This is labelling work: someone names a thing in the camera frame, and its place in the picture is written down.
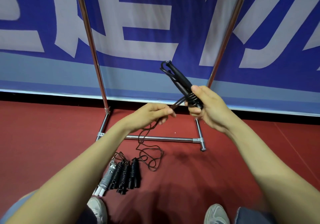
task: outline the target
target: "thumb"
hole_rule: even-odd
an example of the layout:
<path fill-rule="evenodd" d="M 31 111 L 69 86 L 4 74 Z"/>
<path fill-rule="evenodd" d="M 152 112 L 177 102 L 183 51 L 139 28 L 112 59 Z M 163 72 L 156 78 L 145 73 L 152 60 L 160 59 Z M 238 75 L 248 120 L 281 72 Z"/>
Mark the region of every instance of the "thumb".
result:
<path fill-rule="evenodd" d="M 191 86 L 192 92 L 204 103 L 209 103 L 210 97 L 197 85 Z"/>
<path fill-rule="evenodd" d="M 161 118 L 161 117 L 170 115 L 173 112 L 174 111 L 171 108 L 164 108 L 164 109 L 153 112 L 152 116 L 153 116 L 153 119 L 156 119 L 156 118 Z"/>

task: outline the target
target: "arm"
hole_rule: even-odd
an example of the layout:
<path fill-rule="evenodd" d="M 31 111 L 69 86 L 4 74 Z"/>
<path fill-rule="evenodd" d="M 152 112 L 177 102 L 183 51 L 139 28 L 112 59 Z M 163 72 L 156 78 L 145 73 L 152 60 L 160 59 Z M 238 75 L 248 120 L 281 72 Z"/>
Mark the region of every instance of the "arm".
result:
<path fill-rule="evenodd" d="M 193 86 L 204 110 L 190 108 L 236 145 L 279 223 L 319 223 L 320 192 L 290 169 L 262 139 L 205 86 Z"/>
<path fill-rule="evenodd" d="M 174 112 L 165 104 L 146 104 L 118 121 L 85 152 L 66 165 L 26 201 L 7 223 L 74 223 L 123 139 L 157 118 Z"/>

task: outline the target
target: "hand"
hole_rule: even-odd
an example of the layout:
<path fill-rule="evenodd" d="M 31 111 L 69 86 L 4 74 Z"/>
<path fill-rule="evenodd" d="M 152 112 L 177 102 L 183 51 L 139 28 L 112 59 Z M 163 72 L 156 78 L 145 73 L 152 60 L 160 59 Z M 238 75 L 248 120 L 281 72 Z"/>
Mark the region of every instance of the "hand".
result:
<path fill-rule="evenodd" d="M 134 113 L 122 119 L 130 133 L 136 132 L 139 129 L 145 128 L 152 122 L 161 118 L 159 125 L 167 121 L 168 115 L 176 117 L 174 111 L 166 104 L 162 103 L 148 103 L 139 108 Z"/>
<path fill-rule="evenodd" d="M 191 87 L 192 92 L 203 102 L 203 109 L 189 108 L 190 115 L 203 119 L 207 125 L 222 133 L 239 118 L 227 107 L 221 97 L 206 86 Z"/>

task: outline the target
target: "person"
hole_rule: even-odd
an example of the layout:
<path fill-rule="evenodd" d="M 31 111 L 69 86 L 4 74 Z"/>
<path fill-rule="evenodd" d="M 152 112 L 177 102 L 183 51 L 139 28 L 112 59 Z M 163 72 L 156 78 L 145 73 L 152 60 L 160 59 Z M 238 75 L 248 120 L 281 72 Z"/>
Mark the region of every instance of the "person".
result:
<path fill-rule="evenodd" d="M 320 193 L 286 164 L 238 118 L 215 92 L 192 86 L 203 110 L 189 108 L 211 128 L 226 134 L 236 145 L 265 195 L 273 215 L 240 208 L 235 223 L 320 223 Z M 163 124 L 175 113 L 165 104 L 148 103 L 113 125 L 105 135 L 66 165 L 37 191 L 17 202 L 2 223 L 106 223 L 106 207 L 91 198 L 102 173 L 122 140 L 158 118 Z M 212 205 L 205 224 L 229 224 L 223 207 Z"/>

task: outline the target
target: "white shoe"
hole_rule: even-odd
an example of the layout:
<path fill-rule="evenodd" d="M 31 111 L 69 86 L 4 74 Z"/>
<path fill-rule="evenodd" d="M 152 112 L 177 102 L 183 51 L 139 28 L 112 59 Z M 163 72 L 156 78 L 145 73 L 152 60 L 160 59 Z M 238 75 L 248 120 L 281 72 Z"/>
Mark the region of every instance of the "white shoe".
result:
<path fill-rule="evenodd" d="M 97 197 L 91 197 L 87 206 L 93 211 L 97 217 L 97 224 L 106 224 L 108 221 L 108 213 L 103 201 Z"/>
<path fill-rule="evenodd" d="M 214 204 L 207 210 L 206 216 L 204 217 L 204 224 L 230 224 L 229 218 L 219 204 Z"/>

